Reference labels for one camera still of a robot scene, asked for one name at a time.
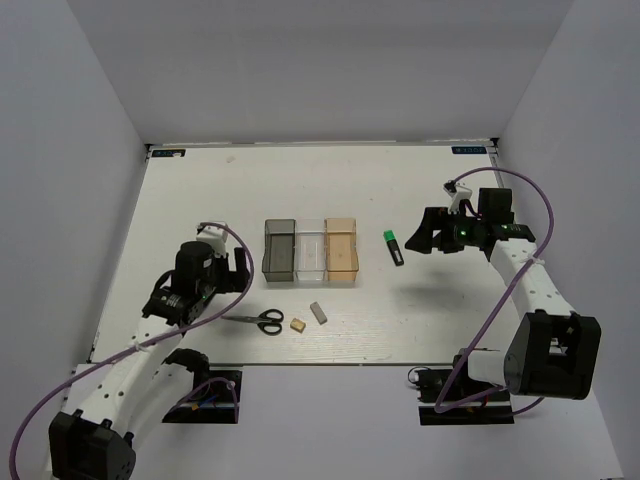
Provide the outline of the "green highlighter marker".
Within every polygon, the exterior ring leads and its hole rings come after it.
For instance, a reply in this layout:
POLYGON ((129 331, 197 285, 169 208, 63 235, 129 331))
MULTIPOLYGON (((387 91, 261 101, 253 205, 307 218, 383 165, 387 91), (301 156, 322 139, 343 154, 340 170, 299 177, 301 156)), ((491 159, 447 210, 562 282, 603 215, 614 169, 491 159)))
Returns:
POLYGON ((394 232, 392 230, 385 230, 383 232, 383 238, 393 259, 394 265, 396 267, 403 266, 404 258, 394 232))

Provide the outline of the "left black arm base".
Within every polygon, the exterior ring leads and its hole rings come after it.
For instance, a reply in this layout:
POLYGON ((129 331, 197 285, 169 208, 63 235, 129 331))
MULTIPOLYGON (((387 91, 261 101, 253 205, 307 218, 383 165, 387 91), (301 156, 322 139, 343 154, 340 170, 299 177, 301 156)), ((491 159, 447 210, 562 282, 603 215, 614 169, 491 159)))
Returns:
POLYGON ((242 370, 210 369, 194 381, 196 391, 163 418, 166 424, 235 425, 240 415, 242 370))

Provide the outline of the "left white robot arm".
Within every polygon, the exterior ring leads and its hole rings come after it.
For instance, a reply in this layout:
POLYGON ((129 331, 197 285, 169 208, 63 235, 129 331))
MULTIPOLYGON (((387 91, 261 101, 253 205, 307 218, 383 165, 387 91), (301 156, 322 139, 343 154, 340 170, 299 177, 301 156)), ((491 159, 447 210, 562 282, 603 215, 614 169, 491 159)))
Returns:
POLYGON ((244 246, 232 254, 221 240, 183 243, 142 308, 129 347, 106 364, 95 390, 49 425, 56 479, 128 479, 147 432, 187 399, 205 396, 213 381, 208 357, 180 343, 217 295, 244 296, 253 260, 244 246))

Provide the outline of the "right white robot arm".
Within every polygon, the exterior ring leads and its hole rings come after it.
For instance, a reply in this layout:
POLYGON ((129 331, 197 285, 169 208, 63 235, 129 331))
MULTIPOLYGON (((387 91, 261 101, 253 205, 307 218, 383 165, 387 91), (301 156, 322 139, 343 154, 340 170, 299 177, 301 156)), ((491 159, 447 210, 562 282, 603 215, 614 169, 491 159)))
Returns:
POLYGON ((467 213, 471 190, 455 182, 446 183, 445 190, 450 205, 426 208, 406 249, 450 254, 478 248, 500 274, 520 318, 506 350, 461 350, 445 385, 466 399, 488 384, 513 395, 586 398, 601 327, 595 318, 579 314, 554 285, 536 255, 534 234, 514 221, 511 191, 483 188, 477 211, 467 213))

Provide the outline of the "grey transparent container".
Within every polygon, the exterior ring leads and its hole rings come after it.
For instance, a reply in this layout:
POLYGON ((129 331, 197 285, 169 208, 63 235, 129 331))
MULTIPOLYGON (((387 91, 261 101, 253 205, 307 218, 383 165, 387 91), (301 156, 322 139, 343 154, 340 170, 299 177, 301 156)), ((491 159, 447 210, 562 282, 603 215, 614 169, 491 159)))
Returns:
POLYGON ((294 281, 295 228, 294 219, 265 221, 262 273, 267 282, 294 281))

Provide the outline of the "clear transparent container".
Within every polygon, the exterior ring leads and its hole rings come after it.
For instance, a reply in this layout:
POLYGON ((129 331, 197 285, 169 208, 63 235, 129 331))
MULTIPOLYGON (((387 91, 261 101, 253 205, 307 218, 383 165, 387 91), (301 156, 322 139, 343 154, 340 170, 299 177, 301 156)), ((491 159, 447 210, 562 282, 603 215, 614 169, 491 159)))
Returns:
POLYGON ((296 280, 303 285, 325 281, 325 224, 321 219, 297 219, 295 243, 296 280))

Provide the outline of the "right blue table label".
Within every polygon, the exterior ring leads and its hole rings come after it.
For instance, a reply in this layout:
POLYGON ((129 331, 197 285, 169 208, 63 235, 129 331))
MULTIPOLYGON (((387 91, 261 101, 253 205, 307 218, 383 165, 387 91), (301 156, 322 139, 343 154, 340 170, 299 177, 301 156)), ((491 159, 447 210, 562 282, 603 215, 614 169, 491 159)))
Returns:
POLYGON ((454 155, 486 155, 487 149, 484 146, 457 145, 451 147, 454 155))

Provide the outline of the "blue table label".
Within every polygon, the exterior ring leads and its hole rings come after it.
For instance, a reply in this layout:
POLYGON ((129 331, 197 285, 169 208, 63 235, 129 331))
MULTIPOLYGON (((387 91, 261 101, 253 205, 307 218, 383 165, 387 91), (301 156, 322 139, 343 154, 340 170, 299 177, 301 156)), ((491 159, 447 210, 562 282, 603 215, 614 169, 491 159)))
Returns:
POLYGON ((152 158, 180 158, 186 154, 185 149, 156 149, 151 152, 152 158))
POLYGON ((486 155, 487 149, 484 146, 457 145, 451 147, 454 155, 486 155))

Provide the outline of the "grey rectangular eraser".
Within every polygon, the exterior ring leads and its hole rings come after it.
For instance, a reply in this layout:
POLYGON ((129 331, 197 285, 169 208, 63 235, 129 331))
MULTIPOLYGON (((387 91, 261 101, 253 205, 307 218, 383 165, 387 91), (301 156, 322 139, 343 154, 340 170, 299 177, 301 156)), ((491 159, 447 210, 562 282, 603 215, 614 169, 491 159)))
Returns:
POLYGON ((328 318, 318 302, 311 303, 310 310, 320 325, 327 323, 328 318))

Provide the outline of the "orange transparent container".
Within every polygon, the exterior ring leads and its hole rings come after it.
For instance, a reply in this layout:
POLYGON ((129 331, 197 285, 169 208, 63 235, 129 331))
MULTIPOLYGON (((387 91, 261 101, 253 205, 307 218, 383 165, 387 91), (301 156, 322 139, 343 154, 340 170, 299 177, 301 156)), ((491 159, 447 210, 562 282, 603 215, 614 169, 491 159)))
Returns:
POLYGON ((356 219, 326 218, 325 244, 328 282, 354 285, 359 272, 356 219))

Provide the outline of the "left blue table label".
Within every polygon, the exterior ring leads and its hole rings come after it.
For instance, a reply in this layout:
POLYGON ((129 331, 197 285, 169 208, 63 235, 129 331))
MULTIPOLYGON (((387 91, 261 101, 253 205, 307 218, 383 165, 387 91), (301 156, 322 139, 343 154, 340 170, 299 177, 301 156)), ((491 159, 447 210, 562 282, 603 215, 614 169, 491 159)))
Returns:
POLYGON ((156 149, 151 152, 152 158, 180 158, 186 154, 185 149, 156 149))

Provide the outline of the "black handled scissors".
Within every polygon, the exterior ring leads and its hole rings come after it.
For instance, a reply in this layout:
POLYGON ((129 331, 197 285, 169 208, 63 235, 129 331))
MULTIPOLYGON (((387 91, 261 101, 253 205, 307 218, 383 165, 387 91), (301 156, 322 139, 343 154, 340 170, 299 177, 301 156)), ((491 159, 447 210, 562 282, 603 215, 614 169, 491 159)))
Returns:
POLYGON ((224 315, 223 320, 255 324, 267 336, 277 336, 282 332, 284 314, 279 309, 268 309, 258 315, 224 315))

